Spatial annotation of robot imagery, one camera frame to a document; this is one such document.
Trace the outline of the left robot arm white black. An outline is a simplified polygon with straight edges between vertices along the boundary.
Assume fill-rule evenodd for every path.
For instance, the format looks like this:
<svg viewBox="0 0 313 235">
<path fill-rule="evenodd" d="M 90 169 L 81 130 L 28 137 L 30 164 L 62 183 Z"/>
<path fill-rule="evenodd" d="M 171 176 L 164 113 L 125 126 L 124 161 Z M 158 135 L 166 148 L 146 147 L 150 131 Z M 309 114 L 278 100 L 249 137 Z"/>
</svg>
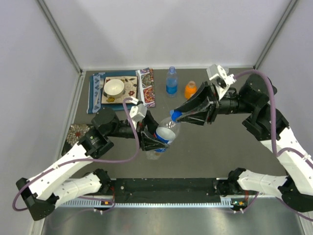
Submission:
<svg viewBox="0 0 313 235">
<path fill-rule="evenodd" d="M 18 196 L 22 198 L 34 221 L 49 216 L 63 203 L 87 194 L 106 194 L 112 189 L 107 171 L 96 169 L 80 179 L 72 175 L 113 148 L 110 137 L 134 139 L 135 151 L 165 150 L 172 142 L 171 134 L 153 119 L 142 105 L 126 112 L 127 119 L 120 121 L 115 111 L 103 108 L 92 119 L 92 127 L 73 147 L 53 165 L 32 178 L 16 182 Z"/>
</svg>

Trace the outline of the clear water bottle blue cap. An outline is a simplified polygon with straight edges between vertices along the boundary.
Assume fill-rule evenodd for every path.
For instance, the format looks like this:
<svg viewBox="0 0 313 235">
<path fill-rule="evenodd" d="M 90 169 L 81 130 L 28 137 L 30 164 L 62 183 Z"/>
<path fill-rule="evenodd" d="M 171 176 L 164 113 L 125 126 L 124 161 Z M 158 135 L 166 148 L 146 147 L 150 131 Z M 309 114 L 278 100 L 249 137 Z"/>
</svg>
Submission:
<svg viewBox="0 0 313 235">
<path fill-rule="evenodd" d="M 180 123 L 173 122 L 171 117 L 164 118 L 158 128 L 156 129 L 154 136 L 164 143 L 171 144 L 178 136 L 180 131 Z M 166 151 L 165 148 L 148 151 L 146 153 L 148 160 L 158 160 L 160 156 Z"/>
</svg>

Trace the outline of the orange juice bottle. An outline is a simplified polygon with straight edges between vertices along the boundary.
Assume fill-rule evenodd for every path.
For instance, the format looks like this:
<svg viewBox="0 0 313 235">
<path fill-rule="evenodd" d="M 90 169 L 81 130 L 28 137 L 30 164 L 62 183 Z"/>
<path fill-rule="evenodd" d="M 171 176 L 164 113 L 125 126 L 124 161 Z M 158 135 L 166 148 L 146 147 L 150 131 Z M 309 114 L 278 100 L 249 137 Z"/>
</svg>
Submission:
<svg viewBox="0 0 313 235">
<path fill-rule="evenodd" d="M 194 81 L 189 81 L 185 86 L 184 97 L 186 99 L 190 99 L 197 91 L 197 85 Z"/>
</svg>

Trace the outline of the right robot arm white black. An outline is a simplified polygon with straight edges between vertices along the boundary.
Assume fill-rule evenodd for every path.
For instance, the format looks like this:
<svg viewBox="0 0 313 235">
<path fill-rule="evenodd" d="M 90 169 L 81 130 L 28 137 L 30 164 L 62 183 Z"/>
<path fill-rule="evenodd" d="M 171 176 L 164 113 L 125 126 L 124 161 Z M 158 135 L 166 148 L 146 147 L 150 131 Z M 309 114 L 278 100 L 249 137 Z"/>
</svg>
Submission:
<svg viewBox="0 0 313 235">
<path fill-rule="evenodd" d="M 278 198 L 297 212 L 313 209 L 313 160 L 297 141 L 288 121 L 276 109 L 277 89 L 268 77 L 249 70 L 246 82 L 237 92 L 225 85 L 203 82 L 197 92 L 176 108 L 177 121 L 204 125 L 217 115 L 247 114 L 243 126 L 269 149 L 284 167 L 285 176 L 270 176 L 245 168 L 231 171 L 217 181 L 216 192 L 222 196 L 251 190 Z"/>
</svg>

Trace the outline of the blue liquid bottle blue cap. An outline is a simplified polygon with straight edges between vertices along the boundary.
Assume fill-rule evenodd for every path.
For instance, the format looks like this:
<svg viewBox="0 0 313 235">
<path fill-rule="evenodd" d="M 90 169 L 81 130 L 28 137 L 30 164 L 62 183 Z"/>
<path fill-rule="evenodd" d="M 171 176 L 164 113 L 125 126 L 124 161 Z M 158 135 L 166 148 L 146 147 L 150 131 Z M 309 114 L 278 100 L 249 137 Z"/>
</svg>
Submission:
<svg viewBox="0 0 313 235">
<path fill-rule="evenodd" d="M 178 75 L 176 68 L 171 66 L 166 77 L 166 92 L 170 97 L 174 97 L 178 91 Z"/>
</svg>

